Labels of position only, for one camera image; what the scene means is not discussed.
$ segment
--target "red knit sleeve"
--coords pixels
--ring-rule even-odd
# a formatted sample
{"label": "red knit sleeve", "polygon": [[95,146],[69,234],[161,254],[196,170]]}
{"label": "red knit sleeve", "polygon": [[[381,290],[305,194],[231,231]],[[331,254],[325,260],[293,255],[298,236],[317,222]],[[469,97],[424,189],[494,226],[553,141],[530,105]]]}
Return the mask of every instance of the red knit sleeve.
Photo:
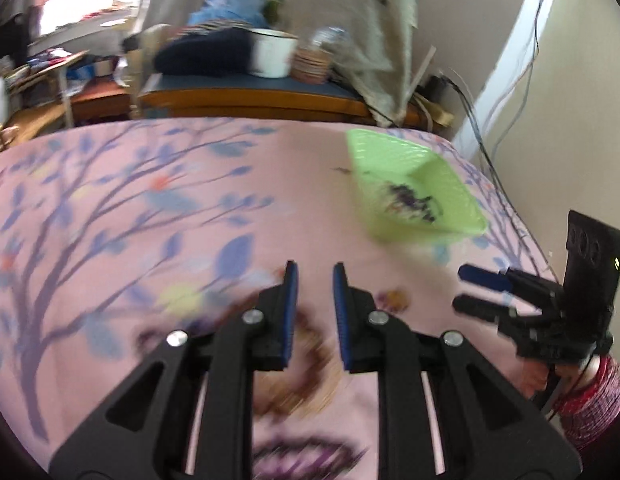
{"label": "red knit sleeve", "polygon": [[579,451],[596,441],[620,413],[619,368],[611,356],[602,357],[592,384],[555,405],[565,437]]}

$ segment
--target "person's arm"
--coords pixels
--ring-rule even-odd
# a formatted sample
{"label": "person's arm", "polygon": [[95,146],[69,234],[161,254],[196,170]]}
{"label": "person's arm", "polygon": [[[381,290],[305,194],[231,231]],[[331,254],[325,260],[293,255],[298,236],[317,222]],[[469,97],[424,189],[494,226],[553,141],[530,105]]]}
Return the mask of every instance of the person's arm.
{"label": "person's arm", "polygon": [[620,367],[611,356],[595,358],[586,370],[557,367],[568,378],[567,393],[555,404],[565,437],[579,451],[608,430],[620,413]]}

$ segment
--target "metal screw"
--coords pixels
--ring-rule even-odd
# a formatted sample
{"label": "metal screw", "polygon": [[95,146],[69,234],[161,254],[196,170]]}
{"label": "metal screw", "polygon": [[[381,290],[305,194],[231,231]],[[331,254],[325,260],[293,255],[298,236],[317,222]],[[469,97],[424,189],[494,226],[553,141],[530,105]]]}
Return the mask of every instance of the metal screw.
{"label": "metal screw", "polygon": [[245,324],[256,325],[257,323],[263,321],[263,313],[260,310],[253,308],[244,312],[241,319],[243,319]]}
{"label": "metal screw", "polygon": [[170,346],[182,346],[186,344],[187,334],[183,330],[175,330],[170,332],[165,340]]}
{"label": "metal screw", "polygon": [[390,316],[382,310],[373,310],[370,312],[370,315],[367,316],[367,320],[373,325],[384,325],[390,320]]}
{"label": "metal screw", "polygon": [[456,330],[450,330],[450,332],[443,334],[443,342],[448,346],[461,346],[463,341],[463,334],[456,332]]}

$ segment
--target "pillow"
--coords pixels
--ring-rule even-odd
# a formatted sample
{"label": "pillow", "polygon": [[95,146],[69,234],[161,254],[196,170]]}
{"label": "pillow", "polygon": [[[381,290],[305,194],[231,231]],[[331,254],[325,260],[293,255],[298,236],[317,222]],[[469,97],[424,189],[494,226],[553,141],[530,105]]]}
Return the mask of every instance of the pillow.
{"label": "pillow", "polygon": [[243,20],[255,28],[269,28],[263,17],[267,0],[205,0],[201,10],[193,12],[188,25],[199,25],[209,20]]}

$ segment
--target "black cable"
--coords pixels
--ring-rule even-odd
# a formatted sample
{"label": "black cable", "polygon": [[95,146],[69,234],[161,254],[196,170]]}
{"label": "black cable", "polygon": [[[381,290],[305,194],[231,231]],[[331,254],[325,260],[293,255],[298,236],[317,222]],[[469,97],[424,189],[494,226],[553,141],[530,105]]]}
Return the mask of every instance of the black cable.
{"label": "black cable", "polygon": [[538,6],[538,9],[536,9],[536,15],[534,17],[534,53],[532,54],[532,60],[530,61],[528,69],[526,70],[528,72],[528,75],[527,75],[527,83],[525,86],[525,93],[523,94],[523,100],[521,102],[519,109],[514,115],[514,118],[512,118],[512,120],[507,125],[505,130],[503,130],[503,133],[501,133],[500,136],[498,136],[498,139],[496,140],[496,143],[494,144],[494,147],[492,148],[492,158],[494,158],[494,160],[496,160],[496,152],[498,152],[498,148],[501,142],[503,142],[503,140],[506,139],[506,137],[512,131],[514,126],[518,123],[519,119],[523,116],[523,112],[525,112],[525,107],[527,106],[527,102],[530,96],[530,87],[532,85],[532,74],[534,73],[534,64],[541,52],[541,46],[539,45],[539,17],[541,16],[541,9],[542,9],[544,2],[545,0],[541,0],[539,2],[539,6]]}
{"label": "black cable", "polygon": [[488,163],[488,168],[490,170],[490,176],[492,177],[492,182],[494,183],[494,187],[496,188],[496,197],[498,198],[498,202],[501,208],[503,209],[503,211],[506,212],[510,225],[512,225],[512,229],[516,233],[516,236],[518,237],[522,246],[525,248],[527,255],[532,263],[532,266],[534,267],[534,271],[536,272],[536,275],[541,276],[541,270],[536,265],[536,261],[534,260],[534,257],[532,256],[532,251],[527,246],[527,243],[525,242],[525,240],[523,239],[523,236],[519,232],[518,227],[516,226],[516,223],[514,222],[514,216],[509,213],[506,207],[506,204],[503,202],[503,198],[505,198],[510,208],[512,208],[512,211],[514,212],[514,214],[517,215],[519,218],[521,218],[518,211],[514,207],[514,204],[512,204],[512,200],[507,195],[507,192],[503,186],[503,183],[501,182],[501,179],[498,176],[498,172],[496,171],[496,168],[492,164],[490,155],[488,155],[488,151],[485,149],[485,145],[483,144],[483,139],[481,139],[481,136],[480,136],[480,128],[478,127],[478,121],[476,120],[476,115],[474,113],[474,110],[472,109],[472,104],[470,103],[467,96],[463,93],[463,90],[461,90],[461,88],[454,81],[452,81],[447,76],[443,76],[443,78],[445,79],[446,83],[448,83],[459,94],[459,97],[461,98],[461,104],[463,105],[463,109],[465,110],[470,120],[470,124],[472,125],[472,130],[474,131],[474,137],[476,138],[476,141],[478,143],[478,148],[480,149],[481,154],[485,158],[485,161]]}
{"label": "black cable", "polygon": [[383,119],[385,119],[386,121],[388,121],[390,123],[390,126],[392,128],[397,128],[397,129],[400,128],[400,126],[398,126],[397,123],[392,121],[391,118],[389,118],[387,115],[385,115],[384,113],[381,113],[379,110],[377,110],[373,106],[370,106],[368,103],[366,103],[365,100],[363,99],[363,96],[361,94],[359,94],[359,96],[363,100],[363,104],[367,107],[368,110],[370,110],[370,112],[374,112],[375,114],[379,114]]}
{"label": "black cable", "polygon": [[[576,387],[578,386],[578,384],[583,379],[583,376],[586,374],[587,369],[589,368],[589,365],[592,364],[592,360],[593,359],[594,359],[594,354],[590,355],[590,358],[587,360],[586,367],[583,368],[583,371],[578,376],[578,379],[576,380],[576,382],[574,384],[572,384],[572,387],[570,388],[568,393],[566,393],[563,397],[569,397],[571,394],[573,394],[574,390],[576,390]],[[552,410],[552,415],[550,415],[550,417],[548,418],[548,422],[551,421],[557,415],[558,415],[558,412],[556,410]]]}

